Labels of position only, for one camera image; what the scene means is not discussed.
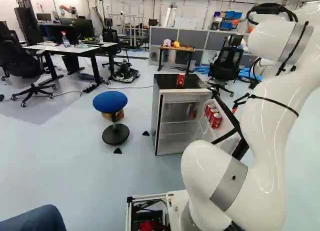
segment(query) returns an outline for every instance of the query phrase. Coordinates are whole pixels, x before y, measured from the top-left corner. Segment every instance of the blue bin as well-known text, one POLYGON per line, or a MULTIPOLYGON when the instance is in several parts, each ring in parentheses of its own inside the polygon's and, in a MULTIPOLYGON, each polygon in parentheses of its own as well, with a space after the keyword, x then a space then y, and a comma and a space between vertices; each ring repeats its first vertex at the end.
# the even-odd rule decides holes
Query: blue bin
POLYGON ((213 17, 220 17, 220 12, 215 11, 213 17))
POLYGON ((226 18, 233 18, 235 15, 235 11, 227 11, 225 12, 225 17, 226 18))
POLYGON ((234 15, 233 15, 234 18, 240 19, 241 16, 242 16, 242 12, 234 12, 234 15))
POLYGON ((220 24, 220 28, 231 29, 231 27, 232 27, 232 23, 229 23, 229 22, 221 22, 220 24))

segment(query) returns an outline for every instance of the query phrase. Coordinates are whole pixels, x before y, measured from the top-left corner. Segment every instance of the red can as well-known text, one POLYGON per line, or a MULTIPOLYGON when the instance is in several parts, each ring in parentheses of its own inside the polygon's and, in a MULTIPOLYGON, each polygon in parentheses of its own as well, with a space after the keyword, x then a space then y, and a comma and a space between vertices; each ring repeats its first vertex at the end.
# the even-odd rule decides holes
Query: red can
POLYGON ((214 113, 210 119, 211 128, 213 129, 218 128, 220 125, 221 119, 222 117, 218 112, 214 113))
POLYGON ((214 116, 215 113, 218 113, 218 109, 216 109, 215 107, 209 108, 209 114, 207 116, 209 123, 211 124, 211 120, 214 116))
POLYGON ((208 120, 210 119, 210 109, 214 108, 215 106, 213 104, 209 104, 205 107, 205 110, 204 110, 204 114, 205 116, 208 118, 208 120))
POLYGON ((178 78, 176 80, 176 86, 182 87, 185 84, 185 73, 178 73, 178 78))

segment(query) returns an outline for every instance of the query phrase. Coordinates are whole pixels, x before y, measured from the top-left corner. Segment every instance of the blue stool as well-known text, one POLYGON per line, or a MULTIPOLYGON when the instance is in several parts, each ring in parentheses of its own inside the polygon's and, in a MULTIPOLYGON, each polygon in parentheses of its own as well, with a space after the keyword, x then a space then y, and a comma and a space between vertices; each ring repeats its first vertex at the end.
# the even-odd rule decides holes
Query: blue stool
POLYGON ((93 106, 96 110, 111 114, 112 117, 113 124, 107 127, 102 134, 103 141, 108 145, 118 146, 129 136, 129 128, 122 123, 116 123, 116 113, 121 111, 127 103, 127 96, 118 91, 103 92, 93 99, 93 106))

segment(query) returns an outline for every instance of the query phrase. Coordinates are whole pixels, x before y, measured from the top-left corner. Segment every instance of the black stool base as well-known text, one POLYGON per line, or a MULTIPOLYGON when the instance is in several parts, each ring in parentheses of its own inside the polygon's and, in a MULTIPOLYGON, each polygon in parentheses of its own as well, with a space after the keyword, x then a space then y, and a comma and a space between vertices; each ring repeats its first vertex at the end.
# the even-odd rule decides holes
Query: black stool base
POLYGON ((107 127, 102 134, 103 141, 108 145, 121 145, 129 137, 129 128, 122 123, 117 123, 115 129, 113 125, 107 127))

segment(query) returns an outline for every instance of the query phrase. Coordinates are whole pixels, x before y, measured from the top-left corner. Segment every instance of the spray bottle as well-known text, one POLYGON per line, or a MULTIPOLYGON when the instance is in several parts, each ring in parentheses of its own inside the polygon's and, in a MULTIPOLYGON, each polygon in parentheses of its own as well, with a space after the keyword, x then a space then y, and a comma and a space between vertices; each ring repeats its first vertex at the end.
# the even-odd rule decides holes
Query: spray bottle
POLYGON ((61 32, 62 33, 62 41, 63 41, 63 45, 65 46, 65 47, 69 47, 70 46, 70 41, 67 39, 67 37, 66 37, 66 32, 65 31, 62 31, 61 32))

